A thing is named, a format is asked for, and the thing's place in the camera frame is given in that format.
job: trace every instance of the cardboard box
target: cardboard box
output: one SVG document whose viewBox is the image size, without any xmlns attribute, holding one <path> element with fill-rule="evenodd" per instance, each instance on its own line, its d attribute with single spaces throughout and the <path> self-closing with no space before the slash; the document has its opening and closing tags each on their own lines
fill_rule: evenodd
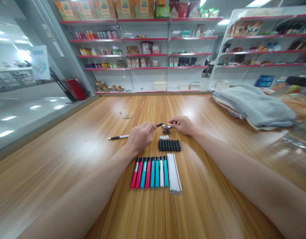
<svg viewBox="0 0 306 239">
<path fill-rule="evenodd" d="M 119 19 L 135 19 L 134 0 L 116 0 L 115 7 Z"/>
<path fill-rule="evenodd" d="M 154 0 L 134 0 L 136 19 L 154 18 Z"/>
<path fill-rule="evenodd" d="M 198 18 L 200 12 L 200 0 L 190 0 L 189 1 L 189 18 Z"/>
<path fill-rule="evenodd" d="M 94 1 L 95 11 L 99 19 L 116 19 L 116 9 L 112 0 Z"/>
<path fill-rule="evenodd" d="M 99 19 L 95 11 L 93 1 L 74 2 L 74 3 L 81 20 L 84 21 L 84 20 Z"/>
<path fill-rule="evenodd" d="M 169 18 L 169 6 L 157 6 L 156 18 Z"/>
<path fill-rule="evenodd" d="M 77 13 L 74 2 L 55 2 L 55 5 L 63 19 L 63 21 L 79 21 L 81 20 Z"/>
<path fill-rule="evenodd" d="M 179 1 L 169 1 L 169 18 L 178 18 Z"/>
<path fill-rule="evenodd" d="M 179 3 L 178 18 L 187 18 L 188 15 L 188 3 Z"/>
</svg>

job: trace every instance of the poster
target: poster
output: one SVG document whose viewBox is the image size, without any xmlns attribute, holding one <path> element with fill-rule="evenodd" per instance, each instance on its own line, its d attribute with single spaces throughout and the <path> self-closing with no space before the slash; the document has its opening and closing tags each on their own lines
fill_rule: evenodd
<svg viewBox="0 0 306 239">
<path fill-rule="evenodd" d="M 34 46 L 31 51 L 32 73 L 35 80 L 51 80 L 47 46 Z"/>
</svg>

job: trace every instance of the white storage box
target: white storage box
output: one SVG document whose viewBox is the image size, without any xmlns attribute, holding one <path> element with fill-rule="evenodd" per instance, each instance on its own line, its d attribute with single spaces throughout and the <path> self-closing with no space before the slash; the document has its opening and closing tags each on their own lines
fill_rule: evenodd
<svg viewBox="0 0 306 239">
<path fill-rule="evenodd" d="M 199 90 L 199 87 L 203 85 L 201 81 L 192 81 L 190 82 L 189 89 L 190 90 Z"/>
<path fill-rule="evenodd" d="M 155 81 L 154 90 L 155 91 L 166 91 L 166 81 Z"/>
<path fill-rule="evenodd" d="M 189 84 L 180 84 L 179 89 L 180 90 L 188 90 L 189 89 Z"/>
<path fill-rule="evenodd" d="M 216 88 L 221 89 L 221 90 L 227 89 L 227 88 L 229 88 L 229 86 L 231 84 L 232 84 L 231 82 L 220 82 L 220 81 L 217 81 Z"/>
</svg>

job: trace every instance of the teal pen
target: teal pen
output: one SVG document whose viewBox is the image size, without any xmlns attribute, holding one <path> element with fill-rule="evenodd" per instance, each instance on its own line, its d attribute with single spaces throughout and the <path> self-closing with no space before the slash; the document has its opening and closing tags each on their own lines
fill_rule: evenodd
<svg viewBox="0 0 306 239">
<path fill-rule="evenodd" d="M 164 180 L 165 186 L 168 187 L 167 156 L 164 156 Z"/>
<path fill-rule="evenodd" d="M 154 180 L 155 179 L 155 157 L 152 161 L 152 173 L 151 173 L 151 188 L 154 187 Z"/>
<path fill-rule="evenodd" d="M 145 186 L 146 170 L 147 170 L 147 156 L 145 157 L 145 162 L 144 162 L 144 165 L 143 165 L 142 181 L 141 181 L 141 187 L 140 188 L 144 188 L 144 186 Z"/>
<path fill-rule="evenodd" d="M 159 188 L 159 158 L 156 157 L 155 187 Z"/>
</svg>

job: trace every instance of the hand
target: hand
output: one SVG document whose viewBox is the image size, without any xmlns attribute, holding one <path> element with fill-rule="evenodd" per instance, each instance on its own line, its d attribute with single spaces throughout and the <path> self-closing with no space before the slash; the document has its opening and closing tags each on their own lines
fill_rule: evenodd
<svg viewBox="0 0 306 239">
<path fill-rule="evenodd" d="M 177 129 L 179 132 L 191 137 L 199 132 L 199 129 L 193 125 L 187 116 L 176 116 L 172 118 L 168 123 L 172 124 L 172 127 Z"/>
<path fill-rule="evenodd" d="M 157 127 L 148 121 L 131 129 L 126 147 L 138 154 L 153 141 L 153 132 Z"/>
</svg>

